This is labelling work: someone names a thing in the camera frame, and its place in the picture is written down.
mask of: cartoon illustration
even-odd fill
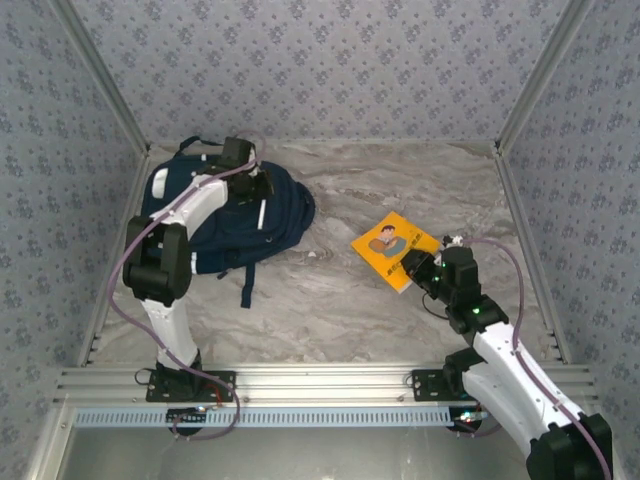
[[[387,258],[399,254],[407,246],[407,241],[402,237],[395,236],[395,233],[396,227],[385,225],[380,230],[378,237],[369,242],[369,248]]]

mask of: backpack strap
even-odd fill
[[[180,144],[180,147],[179,147],[178,151],[176,152],[176,154],[173,156],[173,158],[181,156],[182,152],[184,150],[186,150],[190,145],[192,145],[192,144],[194,144],[196,142],[203,143],[204,145],[212,145],[212,146],[217,146],[217,147],[221,146],[220,143],[208,142],[207,140],[202,140],[198,135],[194,135],[193,137],[187,138],[184,142],[182,142]]]
[[[249,263],[245,268],[244,287],[242,287],[242,308],[251,308],[251,292],[256,280],[256,264]]]

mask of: enclosure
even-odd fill
[[[634,2],[5,0],[0,13],[2,478],[529,478],[506,432],[458,438],[444,404],[413,402],[407,372],[467,344],[425,311],[442,305],[416,285],[398,294],[352,249],[392,211],[438,240],[514,252],[523,343],[609,422],[615,478],[640,476]],[[109,307],[107,282],[154,169],[187,137],[241,130],[266,138],[265,160],[316,213],[257,264],[250,309],[244,269],[194,276],[203,363],[237,372],[256,417],[178,445],[156,417],[167,405],[134,381],[157,347]],[[509,257],[473,249],[513,323]],[[121,281],[114,299],[149,324]]]

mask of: wall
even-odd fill
[[[147,139],[167,142],[496,138],[566,0],[73,3]]]
[[[0,2],[0,478],[79,353],[137,155],[45,0]]]
[[[640,478],[640,6],[596,2],[509,161],[574,360]]]

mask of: yellow book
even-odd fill
[[[436,253],[440,242],[391,212],[378,225],[351,242],[353,249],[398,293],[411,284],[400,260],[412,248]]]

